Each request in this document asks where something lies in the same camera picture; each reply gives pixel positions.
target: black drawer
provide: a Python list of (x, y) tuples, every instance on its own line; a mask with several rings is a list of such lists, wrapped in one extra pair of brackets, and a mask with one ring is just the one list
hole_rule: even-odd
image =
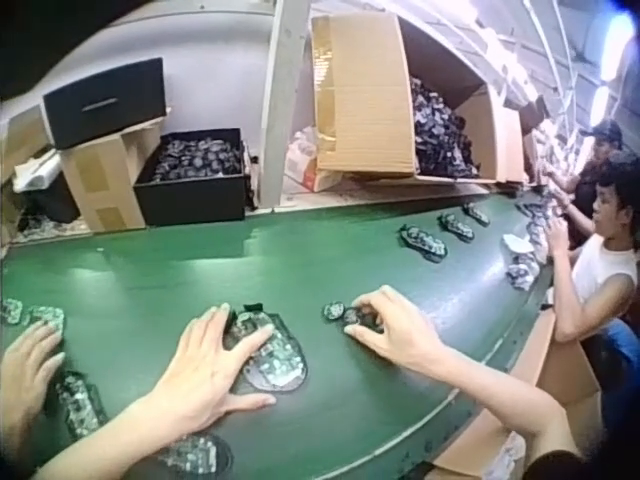
[(44, 96), (53, 142), (67, 149), (166, 115), (162, 58), (83, 78)]

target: white shirt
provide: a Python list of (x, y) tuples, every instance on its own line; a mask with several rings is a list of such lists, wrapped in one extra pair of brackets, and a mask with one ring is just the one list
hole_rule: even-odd
[(580, 256), (573, 266), (571, 278), (580, 303), (591, 297), (612, 275), (624, 274), (638, 285), (636, 254), (633, 250), (613, 252), (607, 250), (604, 238), (592, 235), (583, 245)]

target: black box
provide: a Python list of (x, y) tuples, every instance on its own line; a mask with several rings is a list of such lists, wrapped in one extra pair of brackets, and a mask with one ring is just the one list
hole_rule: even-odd
[(186, 225), (191, 223), (243, 220), (247, 202), (247, 175), (189, 178), (153, 182), (163, 149), (173, 140), (224, 140), (240, 151), (244, 147), (240, 129), (199, 130), (163, 135), (160, 145), (145, 163), (133, 186), (147, 225)]
[(96, 73), (44, 95), (62, 150), (167, 114), (162, 58)]

